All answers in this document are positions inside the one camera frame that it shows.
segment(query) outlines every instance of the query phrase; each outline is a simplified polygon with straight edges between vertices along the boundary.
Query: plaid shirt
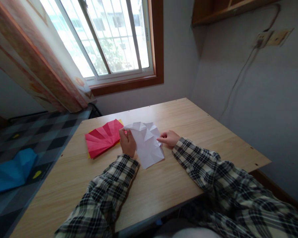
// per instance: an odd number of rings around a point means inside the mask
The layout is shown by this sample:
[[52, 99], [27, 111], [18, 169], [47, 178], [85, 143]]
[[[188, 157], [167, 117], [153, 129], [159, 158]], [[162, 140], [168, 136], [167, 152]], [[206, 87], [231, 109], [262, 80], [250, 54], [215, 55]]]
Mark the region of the plaid shirt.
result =
[[[246, 171], [186, 138], [172, 153], [207, 195], [181, 208], [191, 223], [222, 237], [298, 237], [298, 211], [277, 200]], [[90, 182], [55, 237], [111, 237], [111, 226], [137, 170], [137, 161], [118, 156]]]

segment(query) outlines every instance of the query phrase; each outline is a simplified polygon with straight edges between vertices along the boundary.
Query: wooden table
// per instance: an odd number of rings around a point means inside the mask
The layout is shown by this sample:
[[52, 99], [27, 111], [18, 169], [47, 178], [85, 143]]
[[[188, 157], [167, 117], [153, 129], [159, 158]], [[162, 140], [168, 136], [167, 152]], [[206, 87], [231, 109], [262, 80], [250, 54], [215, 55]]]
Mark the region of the wooden table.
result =
[[[125, 125], [154, 122], [161, 132], [174, 130], [203, 148], [217, 151], [223, 160], [230, 160], [247, 172], [271, 162], [187, 98], [86, 120], [76, 130], [11, 237], [53, 236], [82, 198], [88, 183], [122, 153], [117, 144], [97, 159], [87, 159], [84, 135], [114, 119], [122, 119]], [[163, 151], [164, 161], [146, 170], [140, 167], [116, 222], [116, 232], [203, 193], [171, 151], [166, 147]]]

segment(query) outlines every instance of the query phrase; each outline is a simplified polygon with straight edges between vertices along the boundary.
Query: power outlet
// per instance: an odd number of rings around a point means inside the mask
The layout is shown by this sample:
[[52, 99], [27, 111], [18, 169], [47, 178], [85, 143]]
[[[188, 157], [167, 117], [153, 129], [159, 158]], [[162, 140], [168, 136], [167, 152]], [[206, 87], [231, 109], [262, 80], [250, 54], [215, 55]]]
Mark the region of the power outlet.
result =
[[290, 35], [293, 29], [285, 29], [281, 31], [275, 31], [267, 42], [267, 46], [278, 46], [284, 43], [286, 38]]
[[272, 33], [273, 33], [272, 31], [259, 33], [252, 45], [252, 48], [254, 48], [256, 46], [257, 46], [257, 48], [264, 48], [267, 41], [271, 37]]

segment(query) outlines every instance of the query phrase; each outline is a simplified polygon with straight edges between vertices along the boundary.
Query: red origami fan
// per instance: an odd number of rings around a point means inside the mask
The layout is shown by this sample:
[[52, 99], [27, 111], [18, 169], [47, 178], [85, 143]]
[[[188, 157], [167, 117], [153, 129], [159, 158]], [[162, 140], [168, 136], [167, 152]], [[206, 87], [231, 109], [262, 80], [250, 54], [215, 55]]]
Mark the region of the red origami fan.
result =
[[104, 126], [92, 130], [85, 135], [88, 152], [95, 158], [119, 142], [119, 129], [123, 125], [117, 120], [107, 122]]

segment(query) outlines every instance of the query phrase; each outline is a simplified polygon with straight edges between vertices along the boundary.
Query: floral curtain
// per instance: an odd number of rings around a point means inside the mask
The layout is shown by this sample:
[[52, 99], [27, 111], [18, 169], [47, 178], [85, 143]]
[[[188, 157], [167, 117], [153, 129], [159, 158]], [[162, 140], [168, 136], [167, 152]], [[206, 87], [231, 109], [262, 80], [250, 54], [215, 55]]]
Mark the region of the floral curtain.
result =
[[95, 100], [39, 0], [0, 0], [0, 68], [48, 111]]

